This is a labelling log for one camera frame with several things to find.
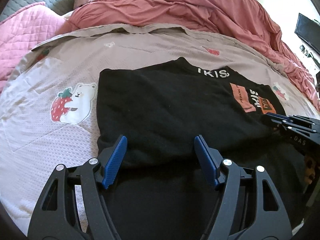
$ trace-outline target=strawberry bear print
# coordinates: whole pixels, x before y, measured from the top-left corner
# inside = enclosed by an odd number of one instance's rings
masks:
[[[91,112],[97,95],[97,84],[78,83],[73,92],[69,87],[60,92],[51,106],[51,120],[66,124],[79,124]]]

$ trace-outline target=textured white fabric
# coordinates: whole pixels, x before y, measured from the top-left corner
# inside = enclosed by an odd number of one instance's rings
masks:
[[[49,54],[35,63],[44,50]],[[185,57],[203,69],[228,65],[248,79],[271,87],[287,114],[319,118],[311,103],[254,49],[220,34],[156,24],[138,28],[116,24],[55,37],[28,53],[0,96],[0,201],[26,234],[40,192],[59,163],[83,164],[97,155],[96,100],[79,124],[53,122],[51,106],[60,92],[77,84],[98,84],[105,68],[137,69]],[[78,205],[82,225],[83,204]]]

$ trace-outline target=pink quilt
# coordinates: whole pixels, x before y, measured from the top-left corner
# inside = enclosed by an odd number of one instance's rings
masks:
[[[290,81],[320,111],[312,76],[281,41],[280,27],[256,0],[95,0],[75,10],[69,21],[73,30],[113,23],[173,23],[234,37],[282,63]]]
[[[0,93],[13,68],[37,44],[70,31],[66,19],[47,8],[45,2],[21,8],[0,22]]]

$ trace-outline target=cartoon bear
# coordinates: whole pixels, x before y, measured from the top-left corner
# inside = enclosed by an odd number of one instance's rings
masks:
[[[96,96],[96,84],[77,84],[71,96],[71,101],[65,103],[64,107],[69,108],[66,114],[61,115],[60,122],[67,124],[79,124],[90,113],[92,100]]]

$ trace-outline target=bear face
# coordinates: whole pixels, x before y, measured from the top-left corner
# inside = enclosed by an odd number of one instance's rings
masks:
[[[89,100],[93,100],[95,97],[96,88],[96,84],[78,84],[71,99],[72,101],[78,101],[79,99],[83,98],[89,98]]]

